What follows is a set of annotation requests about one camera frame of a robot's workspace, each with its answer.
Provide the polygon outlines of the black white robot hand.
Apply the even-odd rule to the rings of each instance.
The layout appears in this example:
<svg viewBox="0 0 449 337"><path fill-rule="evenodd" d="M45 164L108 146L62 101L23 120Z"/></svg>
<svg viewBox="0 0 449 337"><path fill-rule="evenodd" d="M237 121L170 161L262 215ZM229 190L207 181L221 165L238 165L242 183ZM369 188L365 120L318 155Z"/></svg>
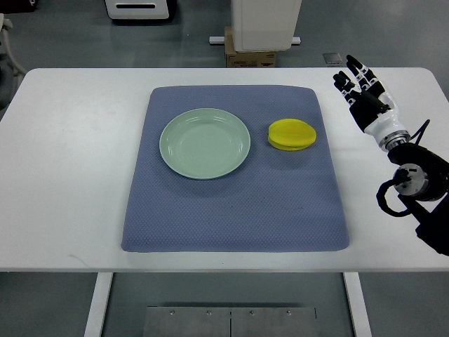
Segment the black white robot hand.
<svg viewBox="0 0 449 337"><path fill-rule="evenodd" d="M374 72L352 55L347 56L347 68L356 81L340 71L333 76L334 86L361 131L374 137L385 152L409 142L411 136L400 122L398 105Z"/></svg>

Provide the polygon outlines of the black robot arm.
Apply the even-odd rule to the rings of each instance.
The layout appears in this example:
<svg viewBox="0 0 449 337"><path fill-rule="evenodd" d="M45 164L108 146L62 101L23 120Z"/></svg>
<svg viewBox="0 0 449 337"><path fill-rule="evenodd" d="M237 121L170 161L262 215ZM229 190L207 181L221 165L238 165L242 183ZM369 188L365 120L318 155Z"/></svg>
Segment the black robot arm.
<svg viewBox="0 0 449 337"><path fill-rule="evenodd" d="M419 145L429 120L412 136L415 143L395 142L388 151L397 164L393 178L382 183L376 194L379 207L393 217L413 215L419 222L416 235L437 253L448 255L448 162ZM406 207L391 209L386 200L390 187Z"/></svg>

